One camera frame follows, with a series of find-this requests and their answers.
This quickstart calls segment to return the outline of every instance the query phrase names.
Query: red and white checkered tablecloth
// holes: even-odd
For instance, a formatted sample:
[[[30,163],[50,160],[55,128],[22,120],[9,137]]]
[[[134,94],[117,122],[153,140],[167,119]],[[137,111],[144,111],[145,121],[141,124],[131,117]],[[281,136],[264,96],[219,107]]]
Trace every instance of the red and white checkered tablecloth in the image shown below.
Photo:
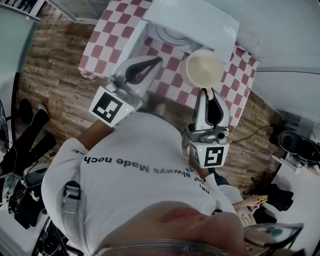
[[[150,5],[151,2],[145,0],[110,2],[94,28],[80,61],[78,68],[84,77],[95,80],[113,74],[121,52]],[[180,64],[188,54],[176,47],[147,38],[140,52],[140,56],[144,55],[163,58],[163,68],[149,90],[194,108],[200,89],[185,83],[180,75]],[[229,107],[229,124],[232,126],[239,123],[259,63],[245,49],[235,45],[230,63],[224,65],[221,82],[214,88]]]

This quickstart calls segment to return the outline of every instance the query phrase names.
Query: black cable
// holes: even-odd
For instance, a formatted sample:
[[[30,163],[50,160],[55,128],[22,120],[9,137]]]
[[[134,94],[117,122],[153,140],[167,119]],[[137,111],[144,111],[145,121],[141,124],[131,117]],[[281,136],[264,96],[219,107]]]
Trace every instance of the black cable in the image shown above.
[[[61,246],[61,251],[62,251],[63,255],[64,256],[69,256],[69,254],[67,252],[67,249],[66,249],[66,246],[65,246],[64,242],[62,241],[61,236],[60,236],[60,234],[59,234],[59,232],[57,230],[57,227],[55,225],[52,225],[52,228],[53,228],[54,234],[56,236],[56,239],[58,239],[58,242],[59,242],[59,244]]]
[[[251,138],[253,135],[255,135],[257,132],[259,132],[260,130],[262,130],[262,129],[264,129],[264,128],[267,128],[267,127],[271,127],[271,125],[263,126],[263,127],[259,128],[258,130],[256,130],[256,131],[254,132],[254,134],[250,135],[249,137],[242,138],[242,139],[239,139],[239,140],[236,140],[236,141],[232,141],[230,144],[238,143],[238,142],[241,142],[241,141],[250,139],[250,138]]]
[[[20,199],[20,203],[19,203],[19,205],[18,205],[18,208],[15,210],[15,211],[18,211],[19,210],[19,208],[20,208],[20,205],[21,205],[21,202],[22,202],[22,199],[24,199],[24,197],[25,197],[25,195],[26,195],[26,193],[27,193],[27,190],[28,190],[28,186],[26,185],[26,176],[29,174],[29,172],[31,171],[31,169],[33,169],[37,164],[38,164],[38,162],[39,162],[39,160],[37,160],[36,162],[35,162],[35,164],[26,172],[26,174],[23,176],[23,178],[24,178],[24,182],[23,182],[23,186],[25,185],[25,191],[24,191],[24,194],[23,194],[23,196],[21,197],[21,199]]]
[[[45,164],[50,158],[54,157],[56,154],[57,154],[56,152],[51,152],[51,153],[49,154],[49,157],[44,161],[44,164]]]
[[[295,163],[294,163],[294,161],[292,160],[292,154],[290,154],[290,160],[291,160],[291,163],[294,165],[294,167],[296,167],[296,168],[302,168],[302,167],[304,167],[305,166],[305,163],[304,162],[302,162],[300,159],[299,159],[299,156],[297,156],[298,157],[298,159],[296,159],[296,161],[298,162],[298,164],[300,164],[301,166],[296,166],[295,165]]]
[[[46,251],[45,251],[45,235],[46,235],[46,233],[47,233],[47,231],[48,231],[48,229],[49,229],[49,225],[48,225],[48,227],[46,228],[46,225],[47,225],[47,223],[48,223],[48,220],[50,220],[50,217],[48,217],[48,219],[45,221],[45,224],[44,224],[44,226],[43,226],[43,234],[42,234],[42,252],[43,253],[45,253],[45,255],[47,255],[47,253],[46,253]]]
[[[314,74],[314,75],[320,75],[319,72],[307,72],[307,71],[293,71],[293,70],[257,70],[257,73],[262,72],[287,72],[287,73],[302,73],[302,74]]]
[[[18,152],[17,152],[17,149],[13,143],[12,143],[12,147],[10,148],[9,151],[11,151],[12,148],[14,148],[14,150],[15,150],[15,161],[14,161],[14,167],[13,167],[13,172],[12,172],[12,177],[11,177],[11,183],[10,183],[10,186],[9,186],[9,189],[7,192],[8,195],[10,194],[10,189],[11,189],[12,183],[14,182],[14,175],[15,175],[16,164],[17,164],[17,159],[18,159]]]

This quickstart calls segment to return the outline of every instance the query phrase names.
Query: table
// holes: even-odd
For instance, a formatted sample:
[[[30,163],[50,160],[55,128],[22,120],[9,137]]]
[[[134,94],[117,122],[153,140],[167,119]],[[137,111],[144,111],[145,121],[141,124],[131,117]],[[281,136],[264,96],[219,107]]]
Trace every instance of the table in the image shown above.
[[[35,227],[25,229],[5,210],[0,210],[0,250],[3,255],[31,256],[48,214],[40,213]]]
[[[283,157],[290,162],[290,154]],[[303,169],[301,175],[286,164],[282,164],[275,175],[273,184],[279,189],[293,192],[293,204],[286,211],[278,211],[272,205],[264,206],[277,219],[277,223],[304,223],[304,228],[292,246],[292,250],[305,248],[307,256],[312,256],[320,238],[319,194],[320,177]]]
[[[87,43],[78,69],[92,80],[106,79],[113,74],[116,63],[139,21],[150,7],[145,0],[112,1],[101,16]],[[146,38],[138,56],[163,58],[163,68],[149,91],[175,102],[195,108],[199,88],[186,84],[180,75],[180,64],[188,55],[176,47]],[[224,65],[221,82],[215,87],[230,110],[231,126],[237,126],[259,61],[236,44],[230,63]]]
[[[5,139],[3,141],[0,139],[0,152],[7,153],[9,150],[9,134],[8,134],[8,126],[7,119],[5,114],[5,109],[0,100],[0,138]]]

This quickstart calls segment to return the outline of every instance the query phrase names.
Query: strap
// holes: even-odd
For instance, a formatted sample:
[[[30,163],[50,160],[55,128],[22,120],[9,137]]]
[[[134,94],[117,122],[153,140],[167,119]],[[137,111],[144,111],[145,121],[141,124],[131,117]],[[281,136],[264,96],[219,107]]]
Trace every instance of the strap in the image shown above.
[[[85,255],[90,255],[85,232],[86,197],[81,193],[80,171],[73,180],[64,187],[61,206],[61,218],[66,236],[81,249]]]

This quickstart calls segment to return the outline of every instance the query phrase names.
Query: wall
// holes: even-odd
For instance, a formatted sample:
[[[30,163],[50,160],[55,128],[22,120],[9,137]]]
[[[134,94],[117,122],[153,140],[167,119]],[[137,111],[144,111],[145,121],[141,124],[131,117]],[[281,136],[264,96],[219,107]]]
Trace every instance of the wall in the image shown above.
[[[282,190],[294,193],[293,204],[287,211],[278,211],[267,203],[264,204],[265,207],[274,213],[278,223],[304,223],[292,249],[305,248],[306,255],[311,256],[320,240],[320,176],[305,169],[301,175],[296,175],[291,168],[282,164],[273,183]]]
[[[22,72],[39,19],[0,4],[0,71]]]
[[[206,0],[240,22],[237,41],[260,61],[258,71],[320,74],[317,0]],[[319,76],[257,73],[252,91],[272,107],[320,121]]]
[[[320,74],[257,72],[252,91],[274,108],[320,122]]]
[[[0,252],[4,256],[31,256],[47,218],[40,213],[36,227],[24,229],[13,214],[0,211]]]
[[[260,68],[299,67],[320,71],[317,0],[206,1],[240,22],[237,41],[262,62]]]
[[[14,72],[0,73],[0,100],[6,117],[11,116],[11,102],[15,75],[16,73]],[[9,133],[9,141],[12,142],[11,120],[7,122],[7,126]],[[0,161],[2,161],[3,157],[3,154],[0,152]]]

